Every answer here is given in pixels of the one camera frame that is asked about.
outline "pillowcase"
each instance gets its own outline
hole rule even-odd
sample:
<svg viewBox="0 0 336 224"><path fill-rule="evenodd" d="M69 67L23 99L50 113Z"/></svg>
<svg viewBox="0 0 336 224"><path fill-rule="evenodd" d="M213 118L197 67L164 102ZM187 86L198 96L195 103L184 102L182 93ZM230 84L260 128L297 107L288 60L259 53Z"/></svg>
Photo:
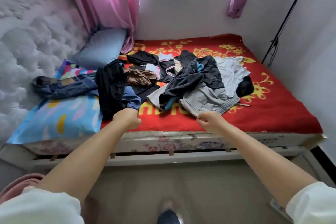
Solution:
<svg viewBox="0 0 336 224"><path fill-rule="evenodd" d="M95 73L96 70L86 70L79 65L64 60L60 68L57 70L56 79L67 79L70 77L78 76L79 74Z"/></svg>
<svg viewBox="0 0 336 224"><path fill-rule="evenodd" d="M25 144L93 135L102 124L97 96L42 101L28 112L7 143Z"/></svg>
<svg viewBox="0 0 336 224"><path fill-rule="evenodd" d="M118 58L126 33L124 28L97 31L90 37L86 47L71 57L71 62L91 70L106 66Z"/></svg>

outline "tufted headboard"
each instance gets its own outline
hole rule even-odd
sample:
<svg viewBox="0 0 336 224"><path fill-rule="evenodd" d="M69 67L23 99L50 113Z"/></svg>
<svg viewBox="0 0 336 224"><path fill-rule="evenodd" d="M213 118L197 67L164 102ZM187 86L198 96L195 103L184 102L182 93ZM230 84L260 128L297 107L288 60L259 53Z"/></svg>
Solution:
<svg viewBox="0 0 336 224"><path fill-rule="evenodd" d="M0 0L0 142L39 102L31 92L32 79L53 77L86 36L68 0Z"/></svg>

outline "sleeve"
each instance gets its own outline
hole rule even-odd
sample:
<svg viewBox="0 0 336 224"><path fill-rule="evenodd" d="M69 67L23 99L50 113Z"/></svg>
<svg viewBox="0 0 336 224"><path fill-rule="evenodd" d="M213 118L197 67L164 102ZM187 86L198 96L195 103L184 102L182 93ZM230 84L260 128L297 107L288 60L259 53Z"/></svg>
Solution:
<svg viewBox="0 0 336 224"><path fill-rule="evenodd" d="M0 223L84 224L80 213L79 200L67 193L32 188L0 205Z"/></svg>
<svg viewBox="0 0 336 224"><path fill-rule="evenodd" d="M286 212L295 224L336 223L336 189L310 184L288 202Z"/></svg>

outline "person's left hand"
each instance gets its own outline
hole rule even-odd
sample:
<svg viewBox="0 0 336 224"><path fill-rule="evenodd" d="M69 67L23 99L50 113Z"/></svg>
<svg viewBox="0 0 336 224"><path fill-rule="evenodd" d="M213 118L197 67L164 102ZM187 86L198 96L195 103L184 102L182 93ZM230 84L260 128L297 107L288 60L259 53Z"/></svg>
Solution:
<svg viewBox="0 0 336 224"><path fill-rule="evenodd" d="M113 122L124 126L126 130L135 129L140 126L141 119L138 118L138 111L133 108L125 108L113 115Z"/></svg>

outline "gray blue pillow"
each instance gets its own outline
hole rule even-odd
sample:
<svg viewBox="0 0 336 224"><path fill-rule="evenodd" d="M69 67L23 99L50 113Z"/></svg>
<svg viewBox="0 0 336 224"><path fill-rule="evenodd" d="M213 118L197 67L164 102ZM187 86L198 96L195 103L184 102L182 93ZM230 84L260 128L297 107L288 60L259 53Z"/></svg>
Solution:
<svg viewBox="0 0 336 224"><path fill-rule="evenodd" d="M116 60L123 47L127 30L104 28L90 36L85 48L74 54L69 61L88 70L96 70Z"/></svg>

